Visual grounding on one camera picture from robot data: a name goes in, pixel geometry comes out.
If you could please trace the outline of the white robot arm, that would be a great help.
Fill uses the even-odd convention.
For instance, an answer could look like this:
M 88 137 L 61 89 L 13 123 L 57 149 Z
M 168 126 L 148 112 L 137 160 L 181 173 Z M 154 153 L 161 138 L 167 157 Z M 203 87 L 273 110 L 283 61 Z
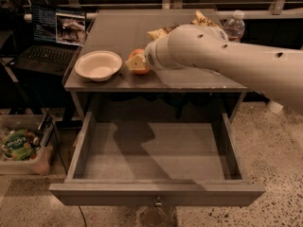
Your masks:
M 214 26 L 176 27 L 126 61 L 132 71 L 187 66 L 216 71 L 303 114 L 303 51 L 230 42 Z

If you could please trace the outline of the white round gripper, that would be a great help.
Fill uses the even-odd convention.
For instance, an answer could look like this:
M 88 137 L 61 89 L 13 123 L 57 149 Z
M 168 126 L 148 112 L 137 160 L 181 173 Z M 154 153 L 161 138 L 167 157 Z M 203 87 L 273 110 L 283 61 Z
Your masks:
M 169 37 L 150 42 L 144 50 L 144 55 L 137 54 L 126 61 L 130 70 L 143 71 L 147 65 L 154 69 L 166 70 L 177 66 L 169 52 Z

